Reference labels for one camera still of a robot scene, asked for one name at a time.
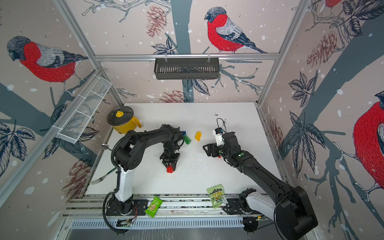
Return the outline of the red square lego brick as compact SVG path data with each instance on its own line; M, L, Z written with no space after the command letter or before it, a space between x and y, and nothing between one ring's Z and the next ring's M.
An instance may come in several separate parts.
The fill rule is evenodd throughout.
M174 169L171 165L168 165L167 166L167 173L173 173L174 172Z

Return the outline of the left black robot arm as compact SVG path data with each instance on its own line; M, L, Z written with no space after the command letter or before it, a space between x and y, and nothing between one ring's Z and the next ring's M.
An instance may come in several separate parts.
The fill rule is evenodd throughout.
M111 162L117 169L117 186L104 200L103 215L137 214L133 200L133 182L135 169L142 162L145 150L153 145L163 144L164 151L160 160L168 171L174 172L180 158L178 150L182 145L179 142L183 141L183 132L166 124L149 132L128 131L112 149Z

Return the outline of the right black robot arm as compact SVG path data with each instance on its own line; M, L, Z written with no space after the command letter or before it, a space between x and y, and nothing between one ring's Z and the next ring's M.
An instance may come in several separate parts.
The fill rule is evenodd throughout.
M203 146L207 156L222 157L267 194L263 197L254 189L242 192L244 212L257 211L273 220L280 237L287 240L298 240L318 226L313 206L303 188L294 188L265 169L252 154L241 149L234 132L216 128L213 135L216 143Z

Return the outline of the yellow curved lego upper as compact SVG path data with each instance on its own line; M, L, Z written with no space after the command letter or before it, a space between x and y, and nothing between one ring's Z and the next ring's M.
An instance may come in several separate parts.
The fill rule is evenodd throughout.
M201 140L201 137L202 137L202 133L201 132L197 132L196 135L195 135L195 139L199 142Z

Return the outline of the green long lego brick right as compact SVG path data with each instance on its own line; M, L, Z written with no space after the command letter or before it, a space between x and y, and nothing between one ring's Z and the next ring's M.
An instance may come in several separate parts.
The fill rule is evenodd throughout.
M187 135L183 135L183 140L187 145L191 143L191 139Z

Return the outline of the large green snack bag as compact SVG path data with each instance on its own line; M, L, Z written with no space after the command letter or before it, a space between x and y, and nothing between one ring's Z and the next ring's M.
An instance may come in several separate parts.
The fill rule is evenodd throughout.
M207 193L211 199L212 206L214 209L219 208L222 204L228 203L222 184L207 188Z

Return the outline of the small green snack packet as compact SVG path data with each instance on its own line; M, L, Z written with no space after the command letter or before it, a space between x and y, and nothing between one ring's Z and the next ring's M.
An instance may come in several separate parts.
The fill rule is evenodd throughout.
M152 202L150 203L150 205L148 206L148 208L145 210L145 213L151 218L154 218L163 202L164 201L162 199L155 196Z

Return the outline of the yellow pot with black lid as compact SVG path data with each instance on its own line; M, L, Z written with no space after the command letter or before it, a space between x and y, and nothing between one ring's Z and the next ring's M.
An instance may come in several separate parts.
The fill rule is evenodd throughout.
M124 135L137 127L142 128L142 124L134 115L134 110L127 106L113 109L107 116L107 122L115 131Z

